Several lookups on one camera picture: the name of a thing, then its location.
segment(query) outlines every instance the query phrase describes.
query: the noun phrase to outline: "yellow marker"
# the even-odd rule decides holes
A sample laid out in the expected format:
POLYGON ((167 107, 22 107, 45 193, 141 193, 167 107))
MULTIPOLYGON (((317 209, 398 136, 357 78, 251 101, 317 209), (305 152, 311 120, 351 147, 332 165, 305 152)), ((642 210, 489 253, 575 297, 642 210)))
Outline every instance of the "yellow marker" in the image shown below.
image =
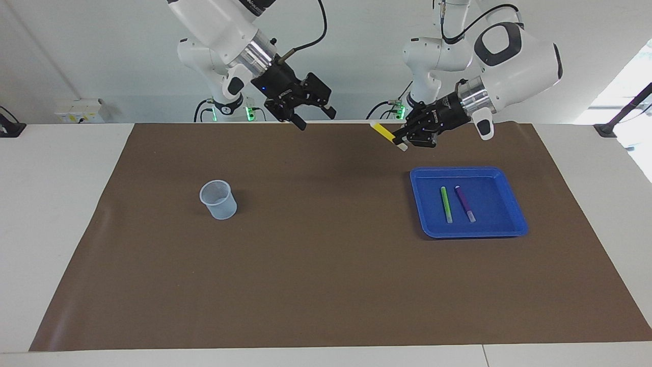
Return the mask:
MULTIPOLYGON (((384 126, 382 126, 378 122, 372 122, 372 123, 370 123, 370 125, 380 135, 384 136, 385 139, 389 140, 392 144, 394 144, 394 139, 396 137, 389 130, 387 130, 384 126)), ((406 152, 408 150, 408 145, 405 144, 405 143, 401 143, 401 144, 397 145, 397 147, 398 147, 398 149, 402 150, 403 152, 406 152)))

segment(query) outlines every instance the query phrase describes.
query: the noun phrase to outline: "purple marker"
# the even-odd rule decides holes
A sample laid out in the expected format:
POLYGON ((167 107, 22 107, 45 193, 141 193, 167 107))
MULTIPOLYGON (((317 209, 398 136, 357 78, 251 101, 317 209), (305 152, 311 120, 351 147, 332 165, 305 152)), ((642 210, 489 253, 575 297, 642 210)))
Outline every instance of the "purple marker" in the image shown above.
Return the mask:
POLYGON ((475 216, 473 215, 473 212, 471 211, 471 206, 469 205, 469 202, 466 201, 466 197, 464 196, 464 193, 462 192, 462 188, 459 186, 455 186, 455 192, 457 193, 457 197, 460 198, 460 202, 462 203, 462 206, 464 207, 464 211, 466 212, 466 215, 469 216, 469 220, 471 223, 475 223, 475 216))

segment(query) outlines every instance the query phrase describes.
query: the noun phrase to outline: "green light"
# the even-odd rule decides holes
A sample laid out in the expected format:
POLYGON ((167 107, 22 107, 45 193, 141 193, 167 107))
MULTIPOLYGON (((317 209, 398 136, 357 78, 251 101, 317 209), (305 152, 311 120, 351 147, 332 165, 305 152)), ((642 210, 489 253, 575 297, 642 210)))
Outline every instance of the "green light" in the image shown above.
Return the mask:
POLYGON ((398 113, 396 114, 396 119, 397 120, 402 120, 406 116, 406 108, 405 106, 401 106, 401 108, 398 110, 398 113))
POLYGON ((254 121, 256 119, 256 113, 254 112, 253 109, 249 107, 246 108, 246 118, 249 120, 249 122, 254 121))

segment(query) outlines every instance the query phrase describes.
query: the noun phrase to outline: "black cable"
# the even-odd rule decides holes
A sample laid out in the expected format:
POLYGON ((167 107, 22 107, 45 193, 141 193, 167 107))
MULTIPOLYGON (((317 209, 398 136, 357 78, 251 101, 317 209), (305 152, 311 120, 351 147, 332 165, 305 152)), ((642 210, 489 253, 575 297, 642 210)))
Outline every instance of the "black cable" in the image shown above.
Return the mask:
MULTIPOLYGON (((442 6, 445 6, 445 3, 446 3, 446 0, 442 0, 442 6)), ((520 10, 518 10, 518 7, 516 5, 513 5, 513 4, 498 5, 496 7, 493 7, 491 9, 487 10, 486 12, 484 12, 484 14, 482 14, 476 20, 474 20, 473 23, 471 23, 468 27, 466 27, 459 35, 457 35, 457 36, 455 36, 453 38, 446 37, 446 35, 444 34, 444 18, 445 17, 441 17, 441 38, 443 38, 443 40, 446 41, 447 44, 456 44, 456 43, 460 42, 461 40, 464 39, 464 35, 466 34, 466 32, 468 32, 469 29, 471 29, 477 22, 481 21, 485 16, 489 15, 491 12, 493 12, 495 10, 498 10, 500 8, 512 8, 516 12, 520 12, 520 10)))
POLYGON ((203 115, 204 115, 204 113, 206 113, 206 112, 212 112, 212 111, 213 111, 212 108, 206 108, 205 110, 201 111, 201 114, 200 114, 200 122, 203 122, 203 115))
POLYGON ((321 17, 323 18, 323 21, 324 21, 324 32, 321 34, 321 36, 318 39, 316 39, 316 40, 314 40, 314 41, 312 41, 310 43, 306 43, 306 44, 304 44, 302 46, 294 47, 293 49, 288 51, 283 57, 280 58, 280 60, 278 60, 279 64, 284 63, 285 60, 289 59, 289 57, 294 55, 295 52, 305 50, 305 49, 307 49, 309 47, 313 47, 314 45, 321 42, 326 37, 326 33, 328 32, 328 19, 326 17, 326 9, 324 8, 324 4, 323 4, 323 2, 321 0, 317 0, 317 2, 319 3, 319 7, 321 9, 321 17))
POLYGON ((16 120, 16 123, 20 123, 20 121, 18 121, 18 119, 14 116, 13 113, 11 113, 9 110, 7 110, 7 109, 6 109, 5 107, 3 107, 3 106, 0 106, 0 108, 3 109, 6 113, 8 113, 9 116, 11 116, 14 120, 16 120))
POLYGON ((386 104, 390 104, 390 102, 389 102, 389 101, 380 102, 379 104, 376 105, 376 107, 373 107, 372 110, 371 110, 371 112, 369 112, 369 115, 367 115, 366 120, 369 120, 369 119, 371 118, 371 115, 374 114, 374 112, 375 112, 378 108, 381 108, 382 106, 385 106, 386 104))
POLYGON ((403 93, 401 93, 401 95, 397 98, 399 101, 400 101, 400 100, 403 98, 403 96, 408 92, 408 89, 412 86, 412 83, 414 83, 414 80, 411 81, 411 82, 407 85, 406 90, 404 90, 403 93))
POLYGON ((630 122, 635 118, 639 118, 639 117, 643 116, 647 111, 650 110, 651 107, 652 107, 652 104, 649 105, 645 110, 643 110, 643 112, 639 113, 638 115, 634 116, 633 118, 631 118, 629 120, 621 121, 620 123, 630 122))
POLYGON ((380 115, 380 119, 382 120, 382 119, 383 119, 383 116, 384 116, 385 114, 387 114, 387 118, 385 118, 385 119, 386 119, 386 120, 389 120, 389 118, 392 117, 392 114, 395 114, 395 113, 397 113, 397 112, 398 112, 397 110, 388 110, 388 111, 385 111, 385 112, 383 112, 382 115, 380 115))
POLYGON ((254 107, 253 110, 263 112, 263 117, 265 118, 265 121, 267 121, 267 114, 265 113, 264 109, 262 109, 260 107, 254 107))
POLYGON ((192 120, 192 122, 197 122, 197 117, 198 117, 198 115, 200 114, 201 107, 202 107, 203 105, 207 104, 208 101, 210 101, 210 100, 209 100, 209 99, 204 99, 202 102, 200 102, 200 103, 197 105, 197 109, 195 110, 195 118, 192 120))

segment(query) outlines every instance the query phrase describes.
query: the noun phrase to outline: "brown mat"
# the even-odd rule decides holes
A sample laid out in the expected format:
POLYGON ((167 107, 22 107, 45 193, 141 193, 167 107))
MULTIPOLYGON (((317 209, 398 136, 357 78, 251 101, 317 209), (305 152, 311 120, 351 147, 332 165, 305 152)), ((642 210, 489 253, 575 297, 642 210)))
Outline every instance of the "brown mat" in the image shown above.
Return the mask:
POLYGON ((367 125, 137 125, 31 350, 642 340, 530 125, 407 153, 367 125), (505 171, 526 237, 423 234, 408 172, 470 165, 505 171), (229 221, 199 201, 213 179, 229 221))

